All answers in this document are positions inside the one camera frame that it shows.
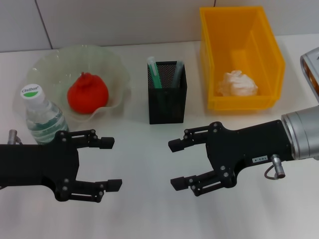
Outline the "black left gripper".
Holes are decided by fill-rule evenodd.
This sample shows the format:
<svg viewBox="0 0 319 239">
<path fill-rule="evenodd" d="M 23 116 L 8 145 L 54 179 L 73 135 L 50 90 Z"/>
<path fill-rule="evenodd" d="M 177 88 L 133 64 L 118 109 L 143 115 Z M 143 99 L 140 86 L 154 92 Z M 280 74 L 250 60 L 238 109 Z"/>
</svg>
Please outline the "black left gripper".
<svg viewBox="0 0 319 239">
<path fill-rule="evenodd" d="M 2 144 L 0 146 L 0 188 L 48 187 L 60 202 L 101 202 L 106 192 L 118 192 L 122 179 L 101 182 L 76 181 L 79 168 L 76 148 L 112 149 L 113 137 L 96 135 L 94 129 L 59 131 L 48 144 Z"/>
</svg>

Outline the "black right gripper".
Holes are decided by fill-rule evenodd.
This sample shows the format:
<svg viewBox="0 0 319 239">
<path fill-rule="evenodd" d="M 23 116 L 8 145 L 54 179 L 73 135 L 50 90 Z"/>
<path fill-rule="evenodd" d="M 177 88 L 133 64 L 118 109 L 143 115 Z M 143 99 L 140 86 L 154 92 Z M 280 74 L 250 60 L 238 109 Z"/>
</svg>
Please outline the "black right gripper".
<svg viewBox="0 0 319 239">
<path fill-rule="evenodd" d="M 205 144 L 213 171 L 170 180 L 176 191 L 190 188 L 196 197 L 237 184 L 243 169 L 271 162 L 276 154 L 281 161 L 292 161 L 289 138 L 281 121 L 271 121 L 243 129 L 229 130 L 221 122 L 187 128 L 182 139 L 168 142 L 172 152 Z"/>
</svg>

